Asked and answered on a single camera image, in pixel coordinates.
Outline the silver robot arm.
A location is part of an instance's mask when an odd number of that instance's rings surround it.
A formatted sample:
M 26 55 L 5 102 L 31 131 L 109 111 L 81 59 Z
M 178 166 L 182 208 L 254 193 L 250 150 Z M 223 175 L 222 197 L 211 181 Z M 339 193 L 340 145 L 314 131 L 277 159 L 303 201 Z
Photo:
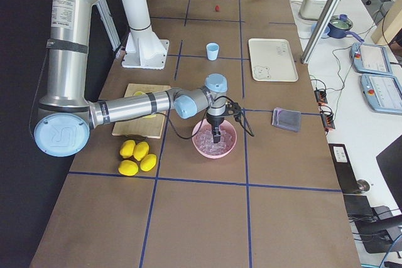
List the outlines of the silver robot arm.
M 116 100 L 96 100 L 106 81 L 109 59 L 89 53 L 92 11 L 101 0 L 52 0 L 50 38 L 43 64 L 48 68 L 46 95 L 38 102 L 32 136 L 37 147 L 55 157 L 76 154 L 99 125 L 175 110 L 184 119 L 204 110 L 214 142 L 226 111 L 227 80 L 211 74 L 193 91 L 170 88 Z

